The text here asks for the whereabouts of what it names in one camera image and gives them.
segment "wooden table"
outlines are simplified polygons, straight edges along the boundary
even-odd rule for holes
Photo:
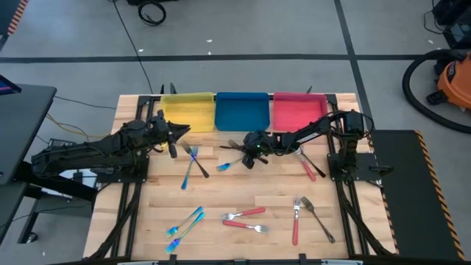
[[[359,111],[354,93],[336,95],[340,110]],[[134,119],[137,100],[137,95],[120,97],[113,132],[124,122]],[[267,158],[268,165],[256,161],[252,170],[237,163],[226,172],[216,171],[216,166],[241,157],[240,152],[221,149],[219,145],[227,145],[229,139],[241,143],[246,134],[215,130],[185,135],[184,139],[189,144],[199,146],[198,159],[210,174],[210,178],[205,179],[194,166],[186,191],[181,190],[180,186],[190,157],[181,146],[177,146],[176,159],[171,159],[167,152],[150,153],[149,176],[141,192],[133,260],[168,260],[164,249],[172,238],[165,237],[166,229],[186,218],[198,206],[204,207],[206,217],[174,251],[179,260],[297,259],[299,253],[305,253],[307,258],[347,257],[339,201],[329,176],[317,176],[317,181],[311,182],[294,155],[271,155]],[[359,143],[358,151],[369,151],[366,141]],[[328,152],[326,137],[305,144],[306,155],[326,173]],[[395,252],[380,190],[368,183],[356,183],[356,190],[366,225],[386,249]],[[116,223],[120,195],[121,184],[112,184],[96,198],[84,256],[97,250]],[[328,242],[313,215],[301,209],[299,244],[292,245],[292,204],[296,195],[306,196],[312,201],[317,215],[335,237],[335,244]],[[260,234],[254,230],[224,226],[219,220],[223,213],[261,206],[266,208],[265,213],[237,218],[236,221],[268,225],[270,233]],[[351,220],[350,224],[355,250],[359,252],[356,228]],[[127,227],[121,235],[121,254],[124,253],[126,235]]]

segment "computer monitor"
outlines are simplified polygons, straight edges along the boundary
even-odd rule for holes
[[[10,82],[4,76],[0,75],[0,96],[20,92],[21,88]]]

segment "gray floor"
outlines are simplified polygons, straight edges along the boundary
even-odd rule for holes
[[[447,48],[444,38],[425,31],[422,15],[430,0],[342,0],[356,54],[422,54]],[[148,27],[135,7],[118,0],[118,8],[141,55],[211,54],[346,54],[331,0],[180,0],[166,2],[168,18]],[[105,0],[30,0],[17,32],[0,57],[133,56],[134,51],[113,5]],[[421,130],[442,184],[465,254],[471,256],[471,179],[469,136],[425,119],[403,98],[400,83],[409,61],[360,61],[372,115],[380,129]],[[154,90],[173,82],[179,92],[305,91],[357,92],[347,60],[233,60],[145,62]],[[116,106],[119,94],[148,93],[138,63],[0,63],[0,73],[14,82],[52,85],[59,96],[97,105]],[[417,96],[433,90],[431,66],[412,79]],[[457,107],[438,112],[469,124]],[[90,134],[111,128],[112,110],[93,109],[55,100],[50,113]],[[83,141],[45,121],[42,138]],[[35,141],[28,156],[45,144]],[[25,201],[20,213],[28,211]],[[9,264],[50,264],[81,258],[88,219],[40,215],[40,241],[17,245],[22,221],[16,222],[0,247]]]

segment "striped tape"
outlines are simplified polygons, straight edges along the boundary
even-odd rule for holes
[[[370,136],[367,137],[368,139],[368,146],[369,149],[374,152],[375,147],[373,146],[373,142]],[[388,202],[386,201],[386,195],[384,194],[384,190],[381,188],[381,194],[383,195],[383,204],[384,204],[384,210],[386,210],[386,216],[388,218],[388,223],[389,223],[389,229],[391,230],[391,236],[392,236],[392,241],[394,242],[394,248],[396,249],[396,254],[399,254],[399,248],[397,247],[397,240],[396,240],[396,235],[394,233],[394,228],[392,227],[392,220],[391,220],[391,214],[389,213],[389,206]]]
[[[21,17],[23,16],[24,9],[26,8],[26,5],[28,4],[28,0],[21,0],[20,3],[18,4],[18,7],[16,8],[15,15],[12,17],[12,21],[10,22],[10,25],[8,26],[7,34],[12,35],[15,33],[16,28],[18,28],[18,25],[20,24]]]
[[[435,185],[436,195],[439,198],[440,204],[442,205],[443,214],[445,215],[445,218],[447,220],[448,228],[450,228],[451,237],[453,238],[456,250],[458,251],[458,257],[464,260],[463,248],[461,247],[461,244],[459,243],[459,238],[458,238],[458,235],[456,234],[455,226],[453,225],[453,222],[451,220],[451,215],[448,210],[447,203],[445,202],[445,198],[443,197],[442,188],[440,188],[440,183],[439,183],[438,178],[436,177],[436,172],[435,172],[435,169],[433,168],[430,155],[428,154],[427,146],[425,145],[425,142],[424,142],[424,137],[422,136],[422,133],[420,131],[415,131],[415,133],[417,134],[420,146],[422,147],[422,151],[424,152],[424,158],[425,158],[425,161],[427,162],[428,169],[430,170],[430,176],[432,176],[432,182]]]

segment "pink bin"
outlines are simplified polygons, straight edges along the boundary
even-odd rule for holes
[[[294,132],[327,113],[322,94],[277,92],[274,95],[273,128]]]

